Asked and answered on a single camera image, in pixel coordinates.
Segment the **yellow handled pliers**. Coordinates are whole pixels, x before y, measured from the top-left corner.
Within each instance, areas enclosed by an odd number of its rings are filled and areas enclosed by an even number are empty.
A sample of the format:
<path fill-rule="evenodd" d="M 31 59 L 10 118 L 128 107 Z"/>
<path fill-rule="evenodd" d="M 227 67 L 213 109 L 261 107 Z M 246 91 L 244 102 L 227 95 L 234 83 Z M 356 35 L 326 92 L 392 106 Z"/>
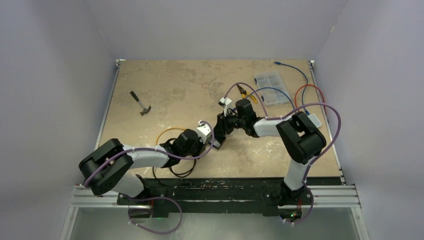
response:
<path fill-rule="evenodd" d="M 251 95 L 250 93 L 248 93 L 241 85 L 236 84 L 236 87 L 238 88 L 238 91 L 241 94 L 241 96 L 242 96 L 243 99 L 250 98 L 251 100 L 253 100 L 253 102 L 255 104 L 258 103 L 258 100 L 253 95 Z"/>

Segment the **clear plastic organizer box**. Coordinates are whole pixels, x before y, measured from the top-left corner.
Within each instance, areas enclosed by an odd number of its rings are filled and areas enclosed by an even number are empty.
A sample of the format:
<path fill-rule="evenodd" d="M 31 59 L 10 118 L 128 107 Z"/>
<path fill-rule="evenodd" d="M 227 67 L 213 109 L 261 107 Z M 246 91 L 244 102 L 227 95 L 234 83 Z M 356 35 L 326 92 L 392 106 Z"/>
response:
<path fill-rule="evenodd" d="M 256 73 L 254 82 L 260 89 L 258 94 L 265 105 L 273 106 L 293 103 L 278 71 Z"/>

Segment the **small grey hammer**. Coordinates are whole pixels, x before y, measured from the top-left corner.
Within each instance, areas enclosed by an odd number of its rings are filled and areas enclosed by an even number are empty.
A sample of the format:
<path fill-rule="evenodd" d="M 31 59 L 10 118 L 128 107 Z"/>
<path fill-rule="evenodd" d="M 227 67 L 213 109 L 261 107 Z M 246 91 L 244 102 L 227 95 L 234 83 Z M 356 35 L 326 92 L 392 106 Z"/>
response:
<path fill-rule="evenodd" d="M 142 111 L 140 112 L 141 116 L 144 116 L 146 114 L 148 114 L 151 111 L 151 106 L 149 105 L 148 107 L 146 107 L 141 100 L 138 98 L 138 96 L 136 95 L 136 93 L 134 91 L 130 91 L 130 95 L 134 98 L 134 100 L 140 105 L 140 107 L 142 108 Z"/>

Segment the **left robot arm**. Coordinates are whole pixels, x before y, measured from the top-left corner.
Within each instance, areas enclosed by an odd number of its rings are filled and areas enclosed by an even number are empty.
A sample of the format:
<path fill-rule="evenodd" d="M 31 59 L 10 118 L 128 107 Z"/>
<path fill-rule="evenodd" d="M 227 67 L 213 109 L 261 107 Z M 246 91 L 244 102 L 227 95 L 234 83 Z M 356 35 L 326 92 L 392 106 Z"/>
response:
<path fill-rule="evenodd" d="M 202 125 L 186 129 L 174 140 L 154 147 L 135 147 L 112 138 L 101 145 L 78 165 L 84 176 L 83 185 L 95 196 L 109 191 L 124 193 L 138 205 L 146 203 L 149 191 L 140 177 L 128 173 L 130 169 L 168 168 L 181 160 L 197 160 L 205 156 L 208 140 L 214 139 L 213 130 Z"/>

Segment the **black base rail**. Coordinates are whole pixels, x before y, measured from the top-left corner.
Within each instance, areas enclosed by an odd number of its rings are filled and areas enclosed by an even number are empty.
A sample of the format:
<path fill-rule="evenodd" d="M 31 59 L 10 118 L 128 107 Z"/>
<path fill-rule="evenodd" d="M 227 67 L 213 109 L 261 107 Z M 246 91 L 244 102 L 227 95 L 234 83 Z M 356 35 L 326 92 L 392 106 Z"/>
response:
<path fill-rule="evenodd" d="M 146 206 L 152 217 L 170 213 L 261 214 L 289 217 L 289 209 L 310 205 L 312 194 L 304 189 L 295 199 L 281 204 L 283 177 L 146 178 L 147 191 L 134 200 L 118 194 L 117 204 L 132 208 Z"/>

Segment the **white network switch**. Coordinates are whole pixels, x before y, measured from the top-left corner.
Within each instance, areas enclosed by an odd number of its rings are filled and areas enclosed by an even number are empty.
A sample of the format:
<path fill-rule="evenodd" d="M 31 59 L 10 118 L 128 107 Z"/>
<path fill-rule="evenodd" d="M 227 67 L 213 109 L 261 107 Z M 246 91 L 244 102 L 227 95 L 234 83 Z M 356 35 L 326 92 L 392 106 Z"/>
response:
<path fill-rule="evenodd" d="M 316 128 L 319 129 L 322 126 L 322 122 L 316 114 L 309 114 L 308 119 L 315 125 Z"/>

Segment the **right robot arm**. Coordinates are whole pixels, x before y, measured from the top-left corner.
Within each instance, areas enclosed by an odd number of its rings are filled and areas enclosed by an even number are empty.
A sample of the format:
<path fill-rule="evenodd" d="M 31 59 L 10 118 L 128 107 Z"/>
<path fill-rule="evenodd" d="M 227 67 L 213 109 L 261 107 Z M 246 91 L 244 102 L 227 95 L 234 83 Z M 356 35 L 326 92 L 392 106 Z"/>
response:
<path fill-rule="evenodd" d="M 280 185 L 279 200 L 282 205 L 294 203 L 306 188 L 310 164 L 327 145 L 324 135 L 304 112 L 269 120 L 257 116 L 247 99 L 238 100 L 235 108 L 236 111 L 224 110 L 217 115 L 214 142 L 221 146 L 235 129 L 242 129 L 253 138 L 280 137 L 291 160 Z"/>

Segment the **black box device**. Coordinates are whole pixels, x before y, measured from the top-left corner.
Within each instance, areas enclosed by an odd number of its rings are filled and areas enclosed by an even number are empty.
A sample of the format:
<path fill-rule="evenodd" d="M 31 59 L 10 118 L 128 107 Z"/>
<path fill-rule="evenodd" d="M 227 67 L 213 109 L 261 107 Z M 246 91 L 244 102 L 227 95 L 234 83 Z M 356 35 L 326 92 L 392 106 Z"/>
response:
<path fill-rule="evenodd" d="M 213 146 L 213 148 L 219 150 L 226 141 L 226 132 L 222 128 L 215 127 L 213 129 L 213 133 L 214 139 L 210 139 L 209 143 Z"/>

